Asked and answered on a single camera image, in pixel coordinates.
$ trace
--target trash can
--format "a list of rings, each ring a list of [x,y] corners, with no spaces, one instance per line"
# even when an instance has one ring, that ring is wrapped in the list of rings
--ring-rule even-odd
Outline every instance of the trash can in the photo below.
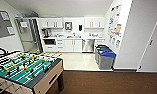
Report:
[[[109,47],[108,46],[106,46],[106,45],[98,45],[98,46],[96,46],[96,48],[95,48],[95,60],[96,60],[96,63],[97,64],[99,64],[99,61],[98,61],[98,58],[99,58],[99,51],[103,51],[103,50],[111,50],[111,49],[109,49]]]
[[[112,64],[116,54],[111,50],[99,51],[98,67],[99,69],[112,69]]]

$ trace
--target white kitchen cabinet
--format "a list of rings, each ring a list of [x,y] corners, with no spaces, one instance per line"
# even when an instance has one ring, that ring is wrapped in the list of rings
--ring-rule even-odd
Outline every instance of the white kitchen cabinet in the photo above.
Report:
[[[74,52],[82,52],[82,40],[74,40]]]
[[[57,47],[56,45],[44,45],[43,50],[44,52],[56,52]]]
[[[63,28],[62,18],[41,18],[44,28]]]
[[[56,39],[57,51],[65,52],[64,40]]]
[[[82,52],[82,40],[65,40],[65,51],[66,52]]]
[[[41,18],[42,27],[48,28],[48,18]]]
[[[105,18],[85,18],[85,28],[104,28]]]
[[[62,18],[49,18],[50,28],[63,28]]]
[[[65,40],[65,51],[66,52],[73,52],[73,40]]]

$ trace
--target refrigerator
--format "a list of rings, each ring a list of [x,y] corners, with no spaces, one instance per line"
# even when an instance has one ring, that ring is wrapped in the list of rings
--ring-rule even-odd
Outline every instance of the refrigerator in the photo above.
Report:
[[[36,19],[17,18],[15,21],[24,52],[43,52]]]

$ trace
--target sink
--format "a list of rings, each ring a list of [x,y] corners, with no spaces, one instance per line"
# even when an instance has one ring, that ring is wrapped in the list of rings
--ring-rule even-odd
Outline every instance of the sink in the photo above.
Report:
[[[81,36],[67,36],[67,38],[81,38]]]

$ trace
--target kitchen counter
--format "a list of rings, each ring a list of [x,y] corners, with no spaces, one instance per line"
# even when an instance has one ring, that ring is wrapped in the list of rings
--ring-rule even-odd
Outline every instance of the kitchen counter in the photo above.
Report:
[[[47,37],[42,39],[105,39],[103,37],[92,37],[92,36],[82,36],[81,38],[67,38],[67,36],[61,36],[61,37]]]

